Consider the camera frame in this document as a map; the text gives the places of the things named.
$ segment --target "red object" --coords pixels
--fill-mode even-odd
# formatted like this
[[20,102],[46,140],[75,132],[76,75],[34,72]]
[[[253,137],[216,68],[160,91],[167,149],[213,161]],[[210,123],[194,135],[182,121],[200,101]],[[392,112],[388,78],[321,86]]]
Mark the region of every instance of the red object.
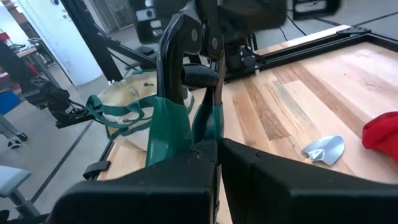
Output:
[[389,112],[365,124],[362,144],[391,156],[398,165],[398,112]]
[[10,39],[10,37],[8,36],[8,34],[6,32],[0,33],[0,40],[1,41],[5,42],[5,41],[7,41],[9,39]]

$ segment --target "ribbed black grip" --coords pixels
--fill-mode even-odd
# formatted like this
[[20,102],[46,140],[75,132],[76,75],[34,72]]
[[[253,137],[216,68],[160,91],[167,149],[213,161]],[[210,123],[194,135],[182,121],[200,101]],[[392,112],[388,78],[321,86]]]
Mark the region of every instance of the ribbed black grip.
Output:
[[183,66],[182,84],[190,88],[215,87],[218,74],[211,68],[191,63]]

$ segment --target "metal trowel blade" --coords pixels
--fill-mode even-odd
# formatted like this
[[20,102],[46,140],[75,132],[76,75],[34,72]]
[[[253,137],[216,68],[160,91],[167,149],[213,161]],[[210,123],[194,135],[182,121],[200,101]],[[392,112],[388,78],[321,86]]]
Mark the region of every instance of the metal trowel blade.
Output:
[[312,162],[323,161],[332,166],[343,154],[345,148],[344,140],[341,136],[333,135],[318,139],[302,151],[308,154]]

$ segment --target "concrete floor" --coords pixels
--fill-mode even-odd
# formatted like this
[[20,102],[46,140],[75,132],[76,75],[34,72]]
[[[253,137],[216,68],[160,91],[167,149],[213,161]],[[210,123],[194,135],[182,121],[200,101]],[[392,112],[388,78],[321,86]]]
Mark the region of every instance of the concrete floor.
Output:
[[[300,21],[296,24],[306,33],[312,34],[333,27],[336,24],[356,25],[370,28],[382,35],[398,39],[398,1],[396,0],[345,0],[343,8],[334,16],[322,21]],[[290,21],[281,27],[286,37],[294,39],[303,36]],[[112,34],[122,44],[134,48],[139,45],[134,27],[127,27]],[[285,41],[279,29],[256,33],[259,48]],[[127,62],[132,60],[121,56]],[[116,61],[124,73],[124,64]],[[72,99],[84,103],[91,94],[98,94],[107,86],[104,76],[82,86],[73,86],[56,65],[50,71],[68,90]],[[88,165],[96,162],[108,143],[104,127],[98,123],[85,122],[64,129],[55,127],[55,120],[47,110],[38,110],[26,101],[6,115],[29,140],[19,149],[8,149],[7,140],[0,136],[0,165],[19,167],[32,172],[32,177],[20,187],[21,192],[33,199],[42,213],[50,212],[61,194],[74,183],[83,180],[81,176]],[[17,217],[8,199],[0,198],[0,210],[10,209],[11,217]]]

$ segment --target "blue bin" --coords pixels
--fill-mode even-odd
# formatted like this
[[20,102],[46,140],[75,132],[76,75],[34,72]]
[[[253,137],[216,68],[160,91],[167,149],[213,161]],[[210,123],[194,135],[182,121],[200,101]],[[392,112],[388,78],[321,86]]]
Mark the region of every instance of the blue bin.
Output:
[[5,115],[21,103],[21,100],[12,90],[0,93],[0,114]]

